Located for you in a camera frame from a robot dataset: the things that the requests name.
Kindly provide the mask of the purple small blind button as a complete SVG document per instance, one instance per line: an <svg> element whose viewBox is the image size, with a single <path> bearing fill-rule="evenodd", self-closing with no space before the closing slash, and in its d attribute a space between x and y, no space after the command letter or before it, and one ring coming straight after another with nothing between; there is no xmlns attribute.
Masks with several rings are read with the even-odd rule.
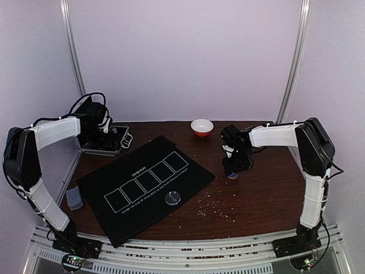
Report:
<svg viewBox="0 0 365 274"><path fill-rule="evenodd" d="M228 178L231 180L234 180L234 179L238 178L238 173L234 172L234 173L228 175Z"/></svg>

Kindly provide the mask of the black dealer button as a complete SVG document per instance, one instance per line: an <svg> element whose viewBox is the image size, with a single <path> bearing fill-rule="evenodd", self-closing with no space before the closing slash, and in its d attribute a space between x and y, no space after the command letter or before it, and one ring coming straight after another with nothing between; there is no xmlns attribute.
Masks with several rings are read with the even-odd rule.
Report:
<svg viewBox="0 0 365 274"><path fill-rule="evenodd" d="M165 195L165 203L169 206L176 206L181 202L181 195L176 191L169 191Z"/></svg>

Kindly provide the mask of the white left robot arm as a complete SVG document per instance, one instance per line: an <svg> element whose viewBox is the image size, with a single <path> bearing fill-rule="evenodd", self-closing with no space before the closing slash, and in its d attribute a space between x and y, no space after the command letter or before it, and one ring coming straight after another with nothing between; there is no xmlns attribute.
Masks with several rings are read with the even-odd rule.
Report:
<svg viewBox="0 0 365 274"><path fill-rule="evenodd" d="M81 134L104 137L110 132L112 118L109 115L104 115L101 121L89 122L90 119L87 114L69 114L40 118L25 128L11 128L3 153L5 178L52 230L63 232L59 242L69 253L79 252L82 241L69 231L71 219L60 209L43 182L39 152Z"/></svg>

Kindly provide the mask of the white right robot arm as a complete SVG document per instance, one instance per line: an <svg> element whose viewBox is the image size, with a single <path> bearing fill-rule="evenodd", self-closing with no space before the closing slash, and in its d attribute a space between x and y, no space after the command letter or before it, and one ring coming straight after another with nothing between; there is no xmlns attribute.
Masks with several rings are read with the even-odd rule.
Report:
<svg viewBox="0 0 365 274"><path fill-rule="evenodd" d="M260 125L239 130L235 125L220 132L226 153L222 164L229 178L253 166L254 148L296 147L305 175L303 210L292 246L304 252L314 244L321 226L322 212L328 199L331 168L334 166L334 145L317 118L304 122Z"/></svg>

